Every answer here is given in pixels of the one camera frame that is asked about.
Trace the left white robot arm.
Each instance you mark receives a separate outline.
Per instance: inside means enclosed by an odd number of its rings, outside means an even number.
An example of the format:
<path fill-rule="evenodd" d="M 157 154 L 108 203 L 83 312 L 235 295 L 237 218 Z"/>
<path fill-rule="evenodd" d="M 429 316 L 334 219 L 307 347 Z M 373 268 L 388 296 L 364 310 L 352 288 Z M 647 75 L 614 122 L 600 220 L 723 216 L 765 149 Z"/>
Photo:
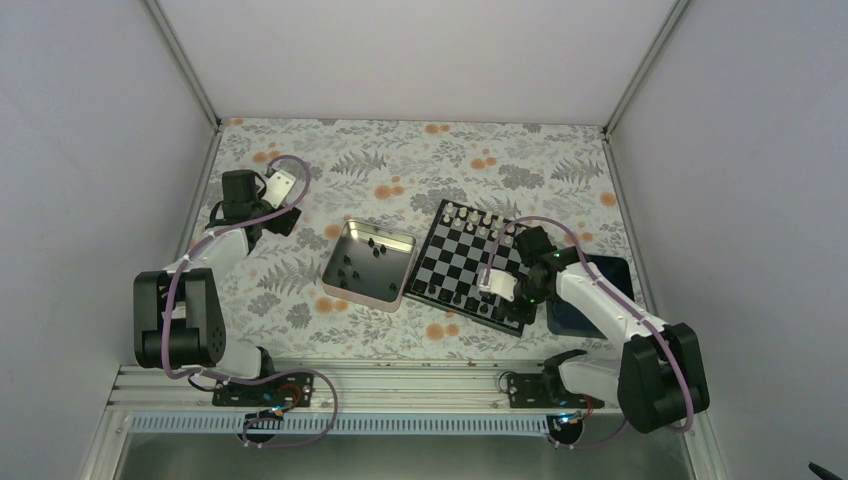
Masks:
<path fill-rule="evenodd" d="M 284 200 L 295 183 L 284 171 L 224 173 L 223 197 L 211 209 L 203 239 L 179 260 L 134 279 L 140 367 L 161 369 L 173 379 L 235 382 L 255 405 L 276 396 L 279 380 L 269 353 L 227 334 L 216 283 L 248 257 L 264 231 L 290 233 L 300 212 Z"/>

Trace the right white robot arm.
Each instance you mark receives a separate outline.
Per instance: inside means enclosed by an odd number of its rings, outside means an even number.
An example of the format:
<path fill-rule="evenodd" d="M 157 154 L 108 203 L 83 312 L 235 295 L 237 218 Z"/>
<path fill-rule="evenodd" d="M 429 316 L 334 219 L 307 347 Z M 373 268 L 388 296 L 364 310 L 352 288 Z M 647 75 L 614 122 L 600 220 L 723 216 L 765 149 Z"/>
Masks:
<path fill-rule="evenodd" d="M 554 298 L 570 305 L 616 346 L 614 359 L 571 350 L 547 359 L 544 399 L 565 407 L 578 395 L 613 402 L 641 433 L 661 427 L 685 433 L 710 405 L 699 339 L 685 323 L 669 324 L 618 289 L 578 245 L 556 248 L 532 227 L 517 237 L 529 270 L 516 277 L 488 264 L 478 287 L 505 300 L 513 319 Z"/>

